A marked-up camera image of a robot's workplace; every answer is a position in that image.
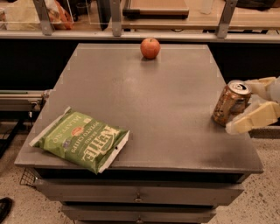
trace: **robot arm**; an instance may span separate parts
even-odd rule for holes
[[[226,125],[228,134],[241,134],[276,123],[280,117],[280,76],[245,81],[252,89],[250,105]]]

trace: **gray table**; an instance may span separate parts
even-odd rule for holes
[[[162,45],[154,60],[139,47],[78,45],[15,164],[71,219],[207,222],[262,164],[248,134],[230,136],[211,119],[225,82],[206,45]],[[68,106],[130,130],[103,174],[28,145]]]

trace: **can lid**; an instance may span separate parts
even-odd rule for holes
[[[248,95],[251,93],[251,88],[242,80],[231,80],[228,83],[230,90],[238,95]]]

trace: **drawer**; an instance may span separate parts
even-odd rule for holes
[[[240,184],[169,181],[90,181],[37,179],[49,200],[227,206],[243,191]]]
[[[118,221],[133,223],[207,223],[215,216],[209,208],[187,206],[155,206],[96,204],[90,206],[63,206],[62,212],[76,221]]]

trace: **bag of chips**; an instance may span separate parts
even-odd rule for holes
[[[128,141],[129,133],[67,108],[30,146],[50,151],[97,174],[114,161]]]

